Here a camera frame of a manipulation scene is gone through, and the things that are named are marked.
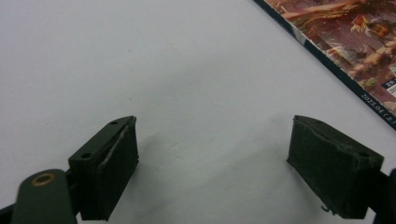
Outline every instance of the screw hole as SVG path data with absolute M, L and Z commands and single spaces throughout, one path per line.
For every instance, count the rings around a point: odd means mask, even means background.
M 82 158 L 82 159 L 88 159 L 90 156 L 91 156 L 91 153 L 88 152 L 88 153 L 82 154 L 82 155 L 81 155 L 81 158 Z
M 48 183 L 52 182 L 54 179 L 55 179 L 55 174 L 39 175 L 38 177 L 32 180 L 32 185 L 35 187 L 41 187 L 44 185 L 48 185 Z

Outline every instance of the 3d-printed part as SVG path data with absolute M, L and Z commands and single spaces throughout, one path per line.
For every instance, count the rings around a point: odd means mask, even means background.
M 108 123 L 69 158 L 83 220 L 108 220 L 136 165 L 135 117 Z
M 288 163 L 340 217 L 365 217 L 383 160 L 320 120 L 294 117 Z

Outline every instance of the book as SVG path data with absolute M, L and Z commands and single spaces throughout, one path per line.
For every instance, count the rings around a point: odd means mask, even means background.
M 396 0 L 255 0 L 396 130 Z

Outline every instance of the illustrated cover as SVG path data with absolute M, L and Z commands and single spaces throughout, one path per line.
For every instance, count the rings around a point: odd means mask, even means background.
M 255 0 L 396 130 L 396 0 Z

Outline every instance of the white table surface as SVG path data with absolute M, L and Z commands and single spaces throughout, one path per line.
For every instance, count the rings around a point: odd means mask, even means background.
M 1 207 L 135 115 L 141 159 L 109 223 L 372 223 L 320 209 L 285 162 L 292 118 L 386 174 L 395 131 L 252 0 L 2 1 L 0 22 Z

